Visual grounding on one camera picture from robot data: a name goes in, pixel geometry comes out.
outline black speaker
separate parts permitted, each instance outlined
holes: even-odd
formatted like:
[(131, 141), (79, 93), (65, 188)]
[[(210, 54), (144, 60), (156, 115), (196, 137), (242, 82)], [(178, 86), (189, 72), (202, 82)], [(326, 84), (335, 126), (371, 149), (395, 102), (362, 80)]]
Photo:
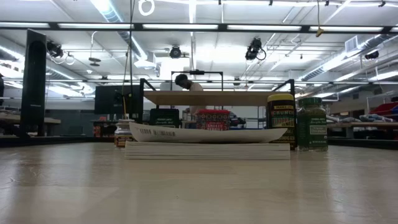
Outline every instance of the black speaker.
[(44, 136), (46, 43), (44, 34), (27, 30), (20, 127), (37, 127), (38, 136)]

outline green jar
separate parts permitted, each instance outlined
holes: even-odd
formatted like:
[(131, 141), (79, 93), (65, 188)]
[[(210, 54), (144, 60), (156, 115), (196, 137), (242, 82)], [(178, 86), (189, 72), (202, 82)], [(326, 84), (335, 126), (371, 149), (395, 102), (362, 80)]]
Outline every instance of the green jar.
[(297, 140), (299, 151), (327, 151), (326, 111), (322, 99), (305, 98), (298, 101)]

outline jar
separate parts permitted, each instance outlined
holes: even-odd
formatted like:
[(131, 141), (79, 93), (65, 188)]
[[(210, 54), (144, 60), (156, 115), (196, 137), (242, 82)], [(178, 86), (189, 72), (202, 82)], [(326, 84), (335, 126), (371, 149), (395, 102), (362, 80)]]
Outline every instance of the jar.
[(319, 97), (298, 101), (297, 140), (300, 151), (327, 151), (326, 111)]
[(267, 129), (287, 128), (286, 132), (271, 143), (289, 143), (290, 150), (294, 151), (296, 145), (296, 131), (294, 119), (294, 97), (291, 94), (275, 94), (267, 99)]
[(114, 132), (114, 145), (118, 148), (124, 148), (126, 146), (126, 141), (133, 141), (130, 131), (130, 122), (134, 120), (120, 119), (119, 123), (116, 124), (117, 129)]

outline stack of paper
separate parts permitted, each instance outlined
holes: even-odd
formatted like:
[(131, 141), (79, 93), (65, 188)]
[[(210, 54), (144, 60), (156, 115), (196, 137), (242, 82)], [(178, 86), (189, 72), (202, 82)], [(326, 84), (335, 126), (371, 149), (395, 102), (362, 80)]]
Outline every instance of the stack of paper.
[(137, 142), (126, 159), (290, 159), (289, 144), (268, 144), (287, 129), (208, 131), (130, 123)]
[(289, 144), (127, 142), (126, 159), (290, 159)]

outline red box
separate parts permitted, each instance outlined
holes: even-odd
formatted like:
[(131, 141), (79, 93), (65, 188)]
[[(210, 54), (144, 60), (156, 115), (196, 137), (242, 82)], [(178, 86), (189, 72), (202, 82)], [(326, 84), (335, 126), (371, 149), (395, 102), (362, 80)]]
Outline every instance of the red box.
[(229, 130), (229, 111), (199, 110), (197, 113), (197, 129), (211, 131)]

